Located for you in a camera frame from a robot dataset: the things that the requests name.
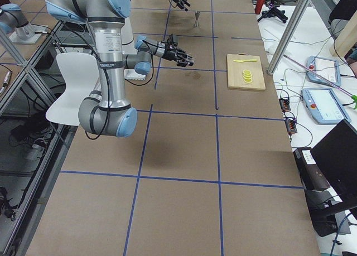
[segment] wooden cutting board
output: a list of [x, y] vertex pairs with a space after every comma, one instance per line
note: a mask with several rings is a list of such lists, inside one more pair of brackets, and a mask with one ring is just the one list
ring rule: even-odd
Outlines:
[[[257, 59], [257, 62], [234, 62], [235, 59]], [[241, 90], [265, 90], [262, 63], [259, 56], [227, 54], [228, 88]], [[252, 73], [252, 82], [243, 79], [243, 70]]]

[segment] black tripod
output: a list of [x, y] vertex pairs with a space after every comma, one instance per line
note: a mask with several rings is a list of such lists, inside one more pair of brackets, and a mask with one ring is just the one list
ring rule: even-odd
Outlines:
[[278, 17], [283, 23], [286, 23], [288, 17], [285, 16], [285, 11], [279, 10], [276, 6], [274, 6], [275, 0], [271, 0], [268, 6], [269, 11], [262, 12], [262, 16], [258, 19], [258, 23], [261, 19], [264, 18], [271, 18], [271, 17]]

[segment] computer monitor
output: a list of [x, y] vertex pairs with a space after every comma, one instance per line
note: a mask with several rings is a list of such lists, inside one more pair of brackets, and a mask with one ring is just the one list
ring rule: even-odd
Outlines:
[[341, 203], [310, 211], [314, 220], [350, 210], [357, 218], [357, 131], [347, 121], [337, 124], [311, 154]]

